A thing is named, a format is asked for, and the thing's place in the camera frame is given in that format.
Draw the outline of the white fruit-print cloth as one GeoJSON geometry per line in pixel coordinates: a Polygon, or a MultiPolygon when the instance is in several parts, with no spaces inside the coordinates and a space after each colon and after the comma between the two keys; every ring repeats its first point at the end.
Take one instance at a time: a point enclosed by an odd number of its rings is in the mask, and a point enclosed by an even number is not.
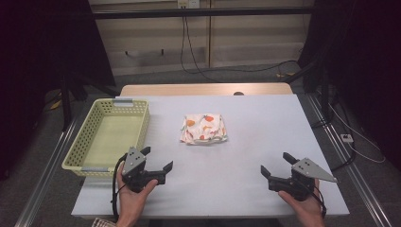
{"type": "Polygon", "coordinates": [[[221,114],[195,113],[183,118],[180,141],[187,145],[208,145],[228,139],[221,114]]]}

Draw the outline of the aluminium floor rail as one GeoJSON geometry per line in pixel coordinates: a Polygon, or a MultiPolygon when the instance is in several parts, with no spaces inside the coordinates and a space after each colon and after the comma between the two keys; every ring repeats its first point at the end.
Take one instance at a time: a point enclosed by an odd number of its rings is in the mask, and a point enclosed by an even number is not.
{"type": "Polygon", "coordinates": [[[384,206],[379,202],[374,190],[368,184],[357,163],[363,161],[367,167],[375,167],[386,162],[384,156],[381,158],[370,157],[363,153],[361,148],[356,148],[356,142],[360,139],[368,144],[368,148],[379,151],[377,145],[367,139],[361,132],[350,125],[346,113],[339,114],[338,111],[329,104],[331,122],[327,126],[322,126],[319,122],[323,119],[320,100],[313,95],[307,95],[307,100],[313,110],[317,123],[312,124],[312,130],[318,135],[318,142],[322,146],[323,155],[332,171],[339,179],[339,187],[344,200],[359,200],[361,202],[361,212],[368,212],[369,216],[363,220],[374,223],[374,227],[394,227],[390,216],[386,213],[384,206]],[[340,136],[351,134],[354,142],[344,143],[340,136]]]}
{"type": "Polygon", "coordinates": [[[60,164],[61,157],[66,150],[67,143],[75,130],[77,120],[78,119],[75,117],[63,127],[58,143],[54,147],[50,159],[47,162],[39,181],[36,183],[34,190],[28,198],[26,205],[18,217],[14,227],[31,227],[47,193],[54,173],[60,164]]]}

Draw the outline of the person's right hand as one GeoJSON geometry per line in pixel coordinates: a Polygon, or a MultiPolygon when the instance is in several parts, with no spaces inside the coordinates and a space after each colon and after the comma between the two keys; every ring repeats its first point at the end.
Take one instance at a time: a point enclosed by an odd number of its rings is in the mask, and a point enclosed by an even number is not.
{"type": "Polygon", "coordinates": [[[296,201],[286,191],[279,191],[278,195],[293,209],[302,225],[312,220],[323,221],[321,205],[313,196],[305,201],[296,201]]]}

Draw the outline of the white table mat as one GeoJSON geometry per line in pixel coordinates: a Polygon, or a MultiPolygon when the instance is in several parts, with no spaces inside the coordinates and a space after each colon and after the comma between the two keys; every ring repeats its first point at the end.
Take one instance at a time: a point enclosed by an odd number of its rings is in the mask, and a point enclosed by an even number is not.
{"type": "Polygon", "coordinates": [[[144,218],[279,218],[292,209],[268,187],[261,170],[287,178],[288,152],[328,164],[295,95],[150,96],[146,168],[173,165],[148,196],[144,218]],[[192,146],[180,140],[187,114],[221,114],[225,142],[192,146]]]}

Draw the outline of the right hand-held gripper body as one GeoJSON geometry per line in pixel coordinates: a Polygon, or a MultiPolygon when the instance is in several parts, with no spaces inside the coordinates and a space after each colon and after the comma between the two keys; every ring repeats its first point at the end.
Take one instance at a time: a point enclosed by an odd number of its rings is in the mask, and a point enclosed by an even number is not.
{"type": "Polygon", "coordinates": [[[291,165],[291,176],[289,178],[284,179],[270,175],[268,179],[269,190],[286,191],[296,201],[305,201],[314,192],[316,179],[332,183],[338,181],[309,158],[298,159],[295,165],[291,165]]]}

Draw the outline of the pale green perforated plastic basket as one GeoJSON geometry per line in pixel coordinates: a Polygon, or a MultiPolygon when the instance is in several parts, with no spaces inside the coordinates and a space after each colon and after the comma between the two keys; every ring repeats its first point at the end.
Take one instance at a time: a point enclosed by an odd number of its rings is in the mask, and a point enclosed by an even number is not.
{"type": "Polygon", "coordinates": [[[144,147],[149,119],[145,100],[97,99],[61,167],[83,177],[112,177],[121,156],[131,147],[144,147]]]}

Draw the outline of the black horizontal metal bar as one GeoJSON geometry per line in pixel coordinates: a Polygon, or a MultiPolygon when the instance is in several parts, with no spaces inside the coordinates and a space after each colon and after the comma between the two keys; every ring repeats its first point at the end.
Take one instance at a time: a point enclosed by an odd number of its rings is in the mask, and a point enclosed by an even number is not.
{"type": "Polygon", "coordinates": [[[246,16],[246,15],[292,15],[311,14],[315,7],[295,8],[230,8],[230,9],[155,9],[131,11],[99,11],[92,17],[97,20],[106,19],[143,19],[170,17],[212,17],[212,16],[246,16]]]}

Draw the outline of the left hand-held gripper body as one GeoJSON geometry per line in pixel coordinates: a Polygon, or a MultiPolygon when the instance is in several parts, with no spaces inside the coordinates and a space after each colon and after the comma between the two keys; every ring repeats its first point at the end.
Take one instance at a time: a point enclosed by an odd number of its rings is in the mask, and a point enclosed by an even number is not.
{"type": "Polygon", "coordinates": [[[158,184],[166,183],[166,172],[163,170],[147,171],[145,170],[147,157],[131,147],[127,154],[125,164],[122,170],[123,183],[131,191],[139,193],[151,181],[157,180],[158,184]]]}

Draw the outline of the black curtain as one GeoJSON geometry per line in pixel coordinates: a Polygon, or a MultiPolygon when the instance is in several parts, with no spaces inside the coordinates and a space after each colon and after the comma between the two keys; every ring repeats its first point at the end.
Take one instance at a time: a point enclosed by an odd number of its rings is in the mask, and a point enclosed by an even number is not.
{"type": "Polygon", "coordinates": [[[114,86],[89,0],[0,0],[0,181],[32,137],[44,96],[114,86]]]}
{"type": "Polygon", "coordinates": [[[305,67],[333,38],[323,59],[329,80],[401,171],[401,0],[311,0],[298,64],[305,67]]]}

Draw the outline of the checked sleeve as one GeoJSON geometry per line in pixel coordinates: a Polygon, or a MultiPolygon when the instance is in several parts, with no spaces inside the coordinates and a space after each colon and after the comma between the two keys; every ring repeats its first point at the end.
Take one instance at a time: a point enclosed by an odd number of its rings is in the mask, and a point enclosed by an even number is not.
{"type": "Polygon", "coordinates": [[[116,224],[103,218],[96,218],[91,227],[116,227],[116,224]]]}

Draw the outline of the light wooden table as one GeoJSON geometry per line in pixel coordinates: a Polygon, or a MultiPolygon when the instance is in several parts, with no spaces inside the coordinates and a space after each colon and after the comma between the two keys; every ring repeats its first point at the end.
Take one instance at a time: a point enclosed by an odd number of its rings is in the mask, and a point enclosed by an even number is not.
{"type": "Polygon", "coordinates": [[[292,95],[284,82],[135,84],[122,88],[121,96],[243,96],[292,95]]]}

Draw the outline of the person's left hand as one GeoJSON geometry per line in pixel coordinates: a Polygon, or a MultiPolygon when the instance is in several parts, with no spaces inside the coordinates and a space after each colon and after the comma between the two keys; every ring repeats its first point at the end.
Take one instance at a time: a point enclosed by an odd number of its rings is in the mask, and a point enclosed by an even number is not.
{"type": "Polygon", "coordinates": [[[124,187],[119,191],[119,218],[138,220],[145,208],[148,195],[156,187],[158,181],[151,180],[139,193],[124,187]]]}

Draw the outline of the white wall socket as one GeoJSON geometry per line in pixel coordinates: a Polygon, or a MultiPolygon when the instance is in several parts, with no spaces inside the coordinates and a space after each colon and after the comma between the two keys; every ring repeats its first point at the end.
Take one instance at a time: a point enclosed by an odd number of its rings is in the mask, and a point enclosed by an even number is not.
{"type": "Polygon", "coordinates": [[[201,7],[200,0],[177,0],[179,9],[199,9],[201,7]]]}

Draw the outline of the black metal stand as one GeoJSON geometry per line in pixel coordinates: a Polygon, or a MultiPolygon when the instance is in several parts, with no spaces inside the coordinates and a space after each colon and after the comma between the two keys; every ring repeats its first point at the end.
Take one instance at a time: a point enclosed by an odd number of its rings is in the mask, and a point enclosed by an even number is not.
{"type": "Polygon", "coordinates": [[[323,119],[319,122],[319,124],[322,126],[327,126],[331,122],[328,94],[329,82],[328,74],[325,70],[323,62],[319,60],[310,62],[299,72],[285,79],[285,83],[290,84],[297,79],[303,79],[304,91],[307,93],[316,92],[318,88],[321,88],[321,111],[323,119]]]}
{"type": "Polygon", "coordinates": [[[114,89],[101,85],[99,82],[82,76],[64,76],[61,75],[61,104],[63,110],[63,131],[66,131],[72,122],[72,111],[70,105],[70,95],[76,100],[85,100],[88,96],[85,85],[90,85],[96,88],[98,91],[107,94],[109,96],[117,96],[118,92],[114,89]]]}

